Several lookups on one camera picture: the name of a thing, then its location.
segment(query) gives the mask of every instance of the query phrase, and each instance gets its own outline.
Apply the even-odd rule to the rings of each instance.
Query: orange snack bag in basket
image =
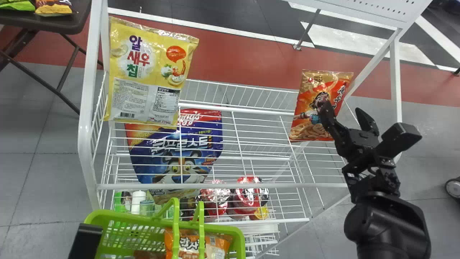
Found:
[[[330,101],[337,116],[352,77],[352,72],[302,70],[302,82],[289,139],[333,141],[323,128],[318,113],[322,105]]]
[[[198,246],[200,244],[200,235],[198,231],[181,229],[179,232],[179,259],[199,259]],[[173,257],[173,237],[172,229],[165,229],[166,259]],[[223,234],[206,234],[204,241],[204,258],[225,259],[232,242],[232,237]]]

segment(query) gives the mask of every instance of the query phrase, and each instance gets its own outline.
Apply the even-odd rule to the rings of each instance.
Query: blue cereal bag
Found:
[[[129,154],[139,182],[202,183],[222,153],[220,111],[183,109],[180,114],[176,128],[125,124]],[[151,189],[149,192],[156,204],[164,204],[172,197],[196,196],[199,190]]]

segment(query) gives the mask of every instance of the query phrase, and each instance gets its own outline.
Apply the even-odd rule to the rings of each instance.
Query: basket handle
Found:
[[[172,235],[174,236],[172,243],[172,259],[178,259],[179,254],[179,199],[171,198],[161,210],[152,217],[152,220],[161,220],[161,216],[169,209],[169,207],[174,206],[174,217],[172,218]]]
[[[200,259],[204,259],[204,202],[202,200],[198,202],[198,207],[195,209],[191,223],[199,224],[200,243],[198,244],[198,252],[200,253]]]

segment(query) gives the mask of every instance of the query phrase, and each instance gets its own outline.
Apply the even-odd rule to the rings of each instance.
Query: wire rack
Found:
[[[119,191],[173,187],[268,188],[269,215],[264,220],[250,220],[247,216],[235,220],[227,214],[212,219],[206,216],[212,224],[238,226],[246,236],[247,255],[251,258],[262,252],[278,255],[275,246],[280,239],[290,235],[288,224],[309,222],[312,217],[342,201],[347,193],[340,172],[345,163],[333,143],[293,143],[289,140],[297,91],[187,80],[181,92],[179,109],[220,110],[224,148],[204,183],[182,184],[142,184],[138,181],[130,159],[124,123],[103,122],[106,91],[106,86],[99,89],[90,141],[93,166],[98,150],[106,145],[102,173],[94,172],[98,176],[96,196],[100,208],[120,206],[114,203],[115,193]],[[181,130],[187,127],[190,126],[181,125]],[[182,145],[179,149],[181,153],[187,150]],[[237,179],[243,176],[257,176],[262,183],[237,183]],[[224,183],[211,183],[215,179]]]

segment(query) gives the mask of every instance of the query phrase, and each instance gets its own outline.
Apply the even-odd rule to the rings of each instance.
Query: display stand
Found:
[[[377,0],[292,2],[398,27],[357,76],[350,94],[390,50],[392,98],[397,111],[396,120],[401,121],[398,40],[429,1],[413,4],[401,0],[386,1],[385,6],[388,7],[385,7],[385,14],[383,9],[377,9],[377,2],[380,2]],[[386,10],[390,8],[387,2],[394,3],[391,10]],[[345,163],[333,143],[293,143],[289,140],[298,91],[200,80],[187,80],[181,92],[179,109],[222,112],[222,154],[214,162],[204,183],[141,184],[131,164],[124,124],[103,122],[107,108],[109,66],[104,66],[104,77],[99,88],[96,85],[99,44],[95,40],[99,37],[103,63],[109,64],[107,0],[92,2],[88,32],[92,43],[88,44],[87,49],[78,132],[78,154],[94,210],[114,209],[117,206],[115,193],[121,190],[265,187],[270,191],[267,218],[249,220],[245,217],[235,220],[224,214],[215,221],[215,224],[239,227],[246,238],[247,257],[260,258],[264,254],[278,254],[279,244],[302,231],[309,221],[348,198],[347,185],[340,170]],[[341,114],[344,112],[350,113],[347,105],[344,105]],[[104,136],[103,131],[107,127],[108,136]],[[105,144],[103,168],[95,169],[98,147]],[[263,183],[236,182],[242,176],[252,175],[260,177]],[[222,179],[225,183],[212,184],[213,179]],[[295,228],[288,227],[289,224],[294,224]]]

